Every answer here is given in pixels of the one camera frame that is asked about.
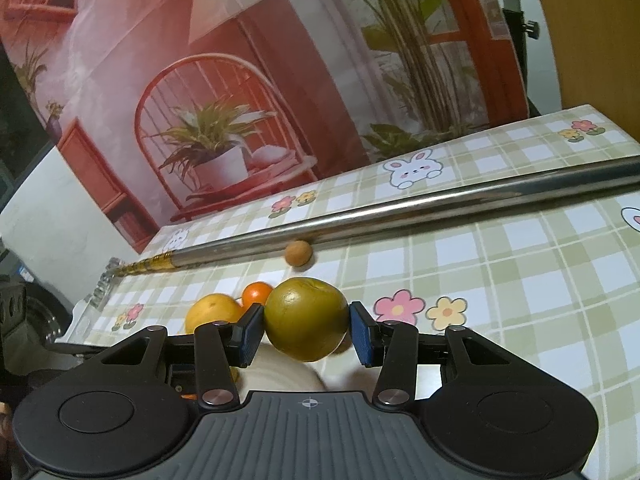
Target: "crosshair marking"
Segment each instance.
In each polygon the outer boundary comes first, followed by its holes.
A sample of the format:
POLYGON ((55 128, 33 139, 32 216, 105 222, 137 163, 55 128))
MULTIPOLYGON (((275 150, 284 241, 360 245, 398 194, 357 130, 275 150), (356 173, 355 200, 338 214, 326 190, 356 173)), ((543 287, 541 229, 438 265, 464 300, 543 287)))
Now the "crosshair marking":
POLYGON ((299 402, 299 404, 302 404, 305 408, 311 409, 316 407, 318 404, 322 404, 322 402, 318 402, 317 400, 309 397, 308 399, 305 399, 302 402, 299 402))

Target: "white wall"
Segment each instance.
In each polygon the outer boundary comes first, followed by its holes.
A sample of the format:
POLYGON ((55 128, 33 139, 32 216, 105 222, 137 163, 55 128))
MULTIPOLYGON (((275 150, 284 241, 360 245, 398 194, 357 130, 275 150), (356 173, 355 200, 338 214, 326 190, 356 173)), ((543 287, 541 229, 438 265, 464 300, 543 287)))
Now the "white wall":
POLYGON ((94 290, 112 256, 138 259, 55 148, 0 213, 0 236, 67 306, 94 290))
POLYGON ((562 109, 560 86, 545 15, 542 12, 540 0, 521 1, 524 19, 540 24, 540 38, 538 40, 527 38, 527 67, 529 69, 527 92, 541 114, 557 112, 562 109))

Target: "small round nut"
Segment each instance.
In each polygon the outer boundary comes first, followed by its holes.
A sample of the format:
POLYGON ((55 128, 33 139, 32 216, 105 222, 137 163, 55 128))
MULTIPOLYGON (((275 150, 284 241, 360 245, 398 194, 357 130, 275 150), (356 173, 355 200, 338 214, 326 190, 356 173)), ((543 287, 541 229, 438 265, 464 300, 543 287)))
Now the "small round nut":
POLYGON ((311 245, 303 240, 292 242, 284 249, 284 260, 291 267, 302 267, 313 255, 311 245))

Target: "white container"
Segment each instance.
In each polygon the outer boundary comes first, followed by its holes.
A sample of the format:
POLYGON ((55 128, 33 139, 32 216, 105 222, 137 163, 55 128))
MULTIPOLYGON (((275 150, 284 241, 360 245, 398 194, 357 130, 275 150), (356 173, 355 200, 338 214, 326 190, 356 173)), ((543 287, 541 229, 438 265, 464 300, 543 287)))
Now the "white container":
POLYGON ((193 171, 200 181, 200 187, 210 187, 213 191, 225 189, 249 178, 240 146, 234 146, 209 162, 195 166, 193 171))

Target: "pink flower print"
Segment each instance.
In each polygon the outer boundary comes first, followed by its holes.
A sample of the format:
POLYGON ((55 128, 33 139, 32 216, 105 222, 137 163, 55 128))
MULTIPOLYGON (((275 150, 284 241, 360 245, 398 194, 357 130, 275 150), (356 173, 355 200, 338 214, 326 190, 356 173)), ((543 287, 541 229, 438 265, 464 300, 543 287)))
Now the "pink flower print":
POLYGON ((380 298, 373 305, 373 312, 378 315, 376 321, 404 321, 415 325, 415 316, 424 310, 426 302, 422 298, 412 298, 411 293, 403 288, 398 290, 392 298, 380 298))
POLYGON ((591 121, 574 121, 571 123, 571 127, 574 130, 580 130, 581 132, 590 132, 591 130, 595 130, 597 126, 593 124, 591 121))
POLYGON ((145 306, 142 303, 136 303, 132 306, 127 312, 127 323, 137 320, 144 307, 145 306))
POLYGON ((273 204, 271 206, 271 210, 275 213, 282 209, 286 209, 287 207, 291 207, 291 204, 293 204, 295 199, 296 197, 287 195, 273 204))

